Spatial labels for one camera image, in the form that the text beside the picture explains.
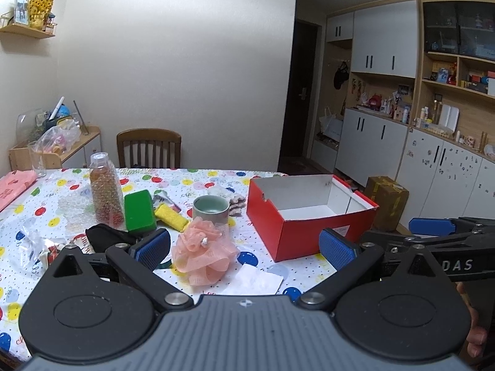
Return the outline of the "person's right hand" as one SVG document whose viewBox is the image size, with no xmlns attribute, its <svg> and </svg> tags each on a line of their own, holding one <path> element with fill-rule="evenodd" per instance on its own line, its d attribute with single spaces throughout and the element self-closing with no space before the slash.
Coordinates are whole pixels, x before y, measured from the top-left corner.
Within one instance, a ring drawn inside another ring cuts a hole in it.
<svg viewBox="0 0 495 371">
<path fill-rule="evenodd" d="M 464 284 L 457 282 L 456 289 L 467 305 L 471 316 L 471 328 L 466 338 L 465 352 L 470 358 L 476 359 L 482 355 L 484 344 L 488 338 L 488 332 L 485 328 L 478 325 L 478 312 L 471 306 Z"/>
</svg>

